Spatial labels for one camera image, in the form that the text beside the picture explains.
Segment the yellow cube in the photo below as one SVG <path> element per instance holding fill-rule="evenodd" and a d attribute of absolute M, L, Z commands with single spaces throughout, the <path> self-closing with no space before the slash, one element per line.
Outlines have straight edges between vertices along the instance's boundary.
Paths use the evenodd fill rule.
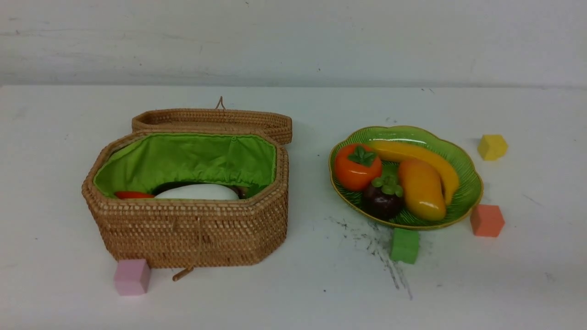
<path fill-rule="evenodd" d="M 477 151 L 483 160 L 498 160 L 508 150 L 508 144 L 503 136 L 499 134 L 483 135 Z"/>

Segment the basket lid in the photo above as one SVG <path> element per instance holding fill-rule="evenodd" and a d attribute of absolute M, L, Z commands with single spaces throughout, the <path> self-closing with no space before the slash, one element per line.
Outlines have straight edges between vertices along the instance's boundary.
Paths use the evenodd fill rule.
<path fill-rule="evenodd" d="M 153 129 L 247 128 L 261 130 L 280 144 L 292 141 L 292 119 L 273 112 L 226 109 L 222 96 L 213 109 L 160 109 L 132 120 L 133 132 Z"/>

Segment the basket loop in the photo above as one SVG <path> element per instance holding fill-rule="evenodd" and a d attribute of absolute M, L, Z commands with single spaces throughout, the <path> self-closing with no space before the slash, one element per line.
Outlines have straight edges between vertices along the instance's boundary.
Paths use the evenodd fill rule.
<path fill-rule="evenodd" d="M 202 221 L 198 217 L 198 256 L 199 257 L 202 255 L 202 240 L 203 239 L 204 239 L 204 236 L 202 234 Z M 177 282 L 177 281 L 181 280 L 182 277 L 184 277 L 187 274 L 191 273 L 193 270 L 194 270 L 194 266 L 193 265 L 185 268 L 184 270 L 180 271 L 179 273 L 173 275 L 173 281 L 174 282 Z"/>
<path fill-rule="evenodd" d="M 218 109 L 219 106 L 222 106 L 222 109 L 226 110 L 226 108 L 224 107 L 224 102 L 222 102 L 222 96 L 220 96 L 220 100 L 218 100 L 218 104 L 216 104 L 216 107 L 214 109 L 219 110 Z"/>

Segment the green cube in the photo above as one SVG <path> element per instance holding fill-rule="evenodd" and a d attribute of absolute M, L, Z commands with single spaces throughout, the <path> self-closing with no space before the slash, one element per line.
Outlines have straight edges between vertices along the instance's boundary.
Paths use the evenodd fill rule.
<path fill-rule="evenodd" d="M 417 231 L 395 228 L 391 244 L 391 260 L 403 261 L 406 264 L 416 263 L 420 248 L 420 234 Z"/>

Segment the foam cube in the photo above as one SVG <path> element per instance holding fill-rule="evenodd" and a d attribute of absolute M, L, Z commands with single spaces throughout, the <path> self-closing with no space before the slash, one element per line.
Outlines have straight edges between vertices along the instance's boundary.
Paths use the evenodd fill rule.
<path fill-rule="evenodd" d="M 114 274 L 114 287 L 119 295 L 147 293 L 151 269 L 145 259 L 120 260 Z"/>
<path fill-rule="evenodd" d="M 475 236 L 498 237 L 504 225 L 497 205 L 478 205 L 471 213 L 471 228 Z"/>
<path fill-rule="evenodd" d="M 483 135 L 477 151 L 483 160 L 498 160 L 508 151 L 508 144 L 499 134 Z"/>
<path fill-rule="evenodd" d="M 391 260 L 414 264 L 420 249 L 420 234 L 413 230 L 395 228 L 391 245 Z"/>

